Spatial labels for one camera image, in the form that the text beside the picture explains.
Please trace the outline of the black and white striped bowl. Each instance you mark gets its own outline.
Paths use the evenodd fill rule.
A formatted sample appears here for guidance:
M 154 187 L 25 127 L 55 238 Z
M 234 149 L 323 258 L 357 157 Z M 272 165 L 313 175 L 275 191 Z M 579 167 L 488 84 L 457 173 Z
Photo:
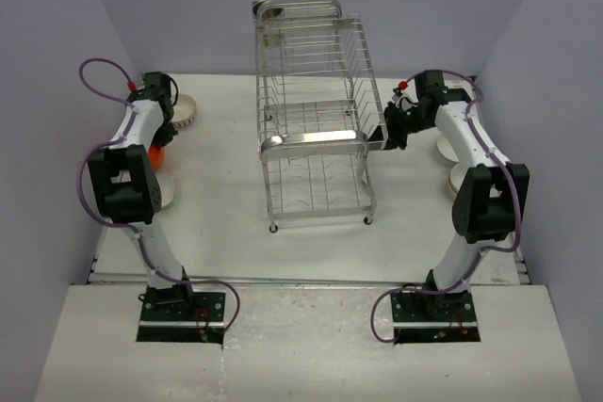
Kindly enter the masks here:
M 197 103 L 192 96 L 180 94 L 178 102 L 173 106 L 171 120 L 175 129 L 181 130 L 189 127 L 197 118 Z

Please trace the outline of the orange bowl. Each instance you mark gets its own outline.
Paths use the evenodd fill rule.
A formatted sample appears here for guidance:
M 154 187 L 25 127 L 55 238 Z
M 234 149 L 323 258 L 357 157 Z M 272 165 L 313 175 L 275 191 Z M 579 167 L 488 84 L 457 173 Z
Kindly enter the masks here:
M 148 157 L 152 168 L 158 171 L 164 162 L 165 151 L 163 147 L 151 146 L 148 150 Z

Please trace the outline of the cream flower pattern bowl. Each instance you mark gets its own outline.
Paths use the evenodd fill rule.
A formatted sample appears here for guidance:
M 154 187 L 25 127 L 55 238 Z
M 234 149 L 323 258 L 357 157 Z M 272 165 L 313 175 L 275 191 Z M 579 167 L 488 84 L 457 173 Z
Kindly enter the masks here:
M 460 163 L 456 164 L 450 170 L 448 174 L 448 189 L 454 197 L 458 195 L 466 173 L 467 168 Z

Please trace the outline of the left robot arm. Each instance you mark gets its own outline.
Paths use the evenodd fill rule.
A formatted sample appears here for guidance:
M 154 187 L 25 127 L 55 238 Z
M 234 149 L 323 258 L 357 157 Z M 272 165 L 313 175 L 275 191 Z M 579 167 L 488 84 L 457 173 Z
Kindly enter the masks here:
M 125 100 L 126 115 L 113 138 L 85 163 L 101 220 L 126 233 L 145 266 L 143 302 L 184 320 L 194 313 L 196 297 L 156 218 L 162 192 L 149 156 L 151 148 L 163 149 L 178 135 L 172 124 L 172 78 L 147 72 L 142 82 Z

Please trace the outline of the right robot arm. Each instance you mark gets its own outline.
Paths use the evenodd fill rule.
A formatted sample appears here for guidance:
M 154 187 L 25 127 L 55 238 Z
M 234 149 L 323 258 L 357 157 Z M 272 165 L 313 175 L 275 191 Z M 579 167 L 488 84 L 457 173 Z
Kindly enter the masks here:
M 446 71 L 426 70 L 399 82 L 383 114 L 383 124 L 369 136 L 387 150 L 405 149 L 408 138 L 437 129 L 464 167 L 452 204 L 455 234 L 440 263 L 416 292 L 428 318 L 440 320 L 454 307 L 451 294 L 462 293 L 490 251 L 511 253 L 521 241 L 530 172 L 505 155 L 481 123 L 482 92 L 451 88 Z

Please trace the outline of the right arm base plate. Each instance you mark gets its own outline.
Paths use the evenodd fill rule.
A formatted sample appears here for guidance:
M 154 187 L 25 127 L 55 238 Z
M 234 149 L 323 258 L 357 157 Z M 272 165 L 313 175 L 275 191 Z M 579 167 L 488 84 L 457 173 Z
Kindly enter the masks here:
M 477 343 L 481 340 L 469 291 L 428 296 L 390 296 L 395 344 Z

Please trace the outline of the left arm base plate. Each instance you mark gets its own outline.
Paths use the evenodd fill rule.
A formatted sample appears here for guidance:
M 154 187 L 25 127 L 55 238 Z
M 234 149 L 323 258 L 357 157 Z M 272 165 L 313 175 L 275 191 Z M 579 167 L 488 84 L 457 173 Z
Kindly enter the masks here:
M 226 294 L 193 292 L 191 298 L 153 304 L 147 294 L 139 295 L 142 307 L 136 341 L 222 345 Z

